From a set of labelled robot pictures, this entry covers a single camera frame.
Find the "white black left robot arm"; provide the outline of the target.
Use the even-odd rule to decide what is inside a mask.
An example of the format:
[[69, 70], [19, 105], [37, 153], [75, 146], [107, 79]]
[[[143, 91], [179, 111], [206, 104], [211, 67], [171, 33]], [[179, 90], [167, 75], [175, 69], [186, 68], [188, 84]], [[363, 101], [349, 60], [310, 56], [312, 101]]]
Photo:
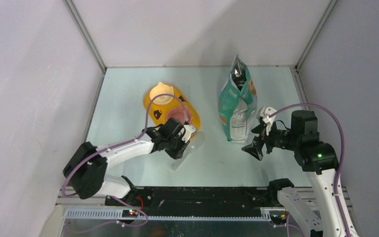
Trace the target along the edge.
[[182, 159], [197, 129], [188, 122], [170, 118], [166, 123], [145, 127], [131, 140], [105, 146], [85, 142], [79, 146], [63, 169], [65, 184], [62, 195], [68, 197], [66, 186], [73, 188], [72, 197], [88, 199], [95, 195], [116, 197], [123, 205], [136, 199], [134, 185], [125, 176], [112, 176], [108, 170], [129, 159], [154, 152], [166, 152], [174, 160]]

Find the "clear plastic food scoop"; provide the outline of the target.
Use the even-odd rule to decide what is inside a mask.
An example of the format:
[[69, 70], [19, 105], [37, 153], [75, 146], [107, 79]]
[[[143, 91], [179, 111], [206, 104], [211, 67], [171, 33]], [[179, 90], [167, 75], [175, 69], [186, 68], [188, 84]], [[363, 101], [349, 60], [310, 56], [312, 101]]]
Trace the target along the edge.
[[172, 162], [171, 169], [176, 171], [191, 154], [195, 153], [203, 145], [204, 141], [205, 134], [203, 132], [198, 132], [190, 138], [189, 144], [183, 152], [183, 157]]

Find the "green white pet food bag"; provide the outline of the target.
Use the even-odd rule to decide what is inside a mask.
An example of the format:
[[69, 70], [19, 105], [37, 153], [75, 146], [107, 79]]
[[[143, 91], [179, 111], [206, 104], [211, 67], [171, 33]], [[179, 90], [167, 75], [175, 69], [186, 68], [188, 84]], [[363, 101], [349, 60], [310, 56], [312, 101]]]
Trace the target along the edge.
[[257, 92], [248, 66], [236, 56], [218, 97], [218, 113], [230, 142], [245, 142], [257, 114]]

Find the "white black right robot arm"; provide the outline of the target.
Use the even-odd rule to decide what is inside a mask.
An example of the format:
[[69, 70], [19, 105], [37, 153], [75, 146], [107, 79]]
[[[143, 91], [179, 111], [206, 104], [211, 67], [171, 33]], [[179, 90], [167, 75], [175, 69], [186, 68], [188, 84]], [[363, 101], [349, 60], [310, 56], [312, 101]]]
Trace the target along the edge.
[[263, 159], [263, 147], [270, 154], [274, 148], [292, 151], [298, 165], [309, 180], [319, 214], [300, 199], [289, 179], [269, 183], [267, 200], [273, 206], [283, 206], [295, 219], [306, 237], [356, 237], [357, 229], [349, 215], [340, 178], [336, 152], [332, 145], [319, 138], [318, 120], [313, 111], [292, 112], [291, 127], [278, 129], [272, 115], [276, 110], [262, 107], [258, 112], [259, 125], [251, 144], [242, 148], [258, 160]]

